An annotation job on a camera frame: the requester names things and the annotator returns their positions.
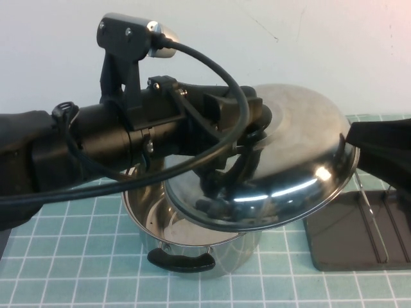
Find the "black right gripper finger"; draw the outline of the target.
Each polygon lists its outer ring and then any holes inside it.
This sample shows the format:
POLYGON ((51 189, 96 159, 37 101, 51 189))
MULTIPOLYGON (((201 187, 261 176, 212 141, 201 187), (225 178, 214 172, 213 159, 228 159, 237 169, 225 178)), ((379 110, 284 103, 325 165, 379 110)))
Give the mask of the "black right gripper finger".
POLYGON ((346 142, 360 150, 358 168, 410 201, 410 120, 355 122, 346 142))

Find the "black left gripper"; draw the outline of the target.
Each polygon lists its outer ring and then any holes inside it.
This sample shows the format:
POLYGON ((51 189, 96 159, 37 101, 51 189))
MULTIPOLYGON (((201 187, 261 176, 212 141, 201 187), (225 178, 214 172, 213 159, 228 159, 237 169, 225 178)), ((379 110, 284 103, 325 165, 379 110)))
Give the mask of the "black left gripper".
MULTIPOLYGON (((256 89, 241 86, 249 106, 248 126, 267 128, 271 110, 256 89)), ((244 132, 244 104, 240 90, 223 85, 181 83, 171 76, 154 76, 143 89, 128 86, 128 133, 132 147, 150 158, 188 156, 211 160, 198 168, 204 193, 230 189, 243 167, 227 161, 239 155, 242 165, 247 146, 232 146, 244 132)))

